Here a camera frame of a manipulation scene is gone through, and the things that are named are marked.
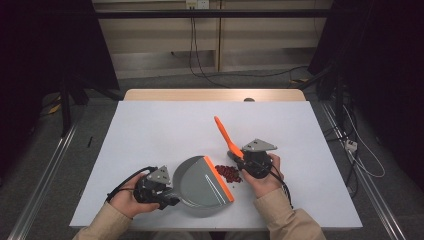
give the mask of electrical outlet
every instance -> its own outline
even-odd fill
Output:
[[[197,9],[197,0],[186,0],[186,9]]]
[[[209,9],[209,0],[198,0],[197,9]]]

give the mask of black curtain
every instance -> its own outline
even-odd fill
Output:
[[[350,54],[340,63],[345,84],[399,166],[424,189],[424,11],[419,1],[368,3]],[[331,61],[338,39],[332,33],[358,19],[327,22],[312,71]]]
[[[80,88],[119,89],[97,18],[72,12],[94,8],[90,0],[0,1],[0,174],[25,144],[42,98],[59,92],[65,76]]]

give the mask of metal rail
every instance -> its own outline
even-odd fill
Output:
[[[82,117],[83,109],[78,109],[76,120],[71,126],[68,133],[59,140],[58,146],[50,159],[50,162],[44,170],[43,176],[38,182],[37,187],[32,193],[30,199],[25,205],[24,210],[19,216],[15,226],[13,227],[12,232],[10,233],[8,240],[24,240],[26,239],[28,232],[34,222],[38,211],[40,210],[41,205],[44,202],[44,198],[47,195],[47,192],[50,188],[51,183],[54,180],[57,170],[60,167],[63,157],[65,156],[66,150],[68,149],[69,144],[72,141],[72,138],[75,134],[79,120]]]
[[[96,10],[88,11],[41,11],[44,16],[89,17],[98,19],[131,18],[327,18],[356,13],[356,9],[284,9],[284,10]]]
[[[330,105],[326,105],[325,103],[322,103],[322,108],[324,110],[324,113],[326,114],[328,121],[330,122],[331,126],[335,129],[335,133],[338,138],[341,138],[343,136],[341,130],[337,127],[336,121],[334,119],[334,110]],[[340,140],[340,143],[342,145],[342,148],[344,150],[344,144],[342,140]],[[349,161],[351,164],[353,164],[353,161],[355,161],[354,156],[350,151],[346,151]],[[363,165],[361,159],[358,157],[356,159],[360,164]],[[393,214],[392,210],[390,209],[389,205],[384,200],[383,196],[378,191],[377,186],[374,184],[374,181],[372,178],[364,173],[361,168],[358,166],[358,164],[355,164],[354,170],[357,173],[358,179],[362,184],[362,187],[364,187],[365,192],[367,193],[369,199],[371,200],[372,205],[374,206],[374,209],[376,210],[378,216],[380,217],[380,220],[385,227],[387,233],[390,236],[390,239],[393,240],[406,240],[406,236],[402,232],[402,229],[396,220],[395,215]]]

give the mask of gray dustpan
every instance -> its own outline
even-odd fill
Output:
[[[192,157],[181,163],[172,178],[173,188],[163,195],[178,197],[192,208],[215,208],[234,197],[207,156]]]

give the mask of metal bracket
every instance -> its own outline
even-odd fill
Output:
[[[162,166],[158,170],[150,173],[149,176],[147,176],[147,179],[152,182],[171,184],[171,178],[169,177],[166,166]]]
[[[277,146],[257,138],[243,147],[243,150],[248,152],[263,152],[276,149]]]

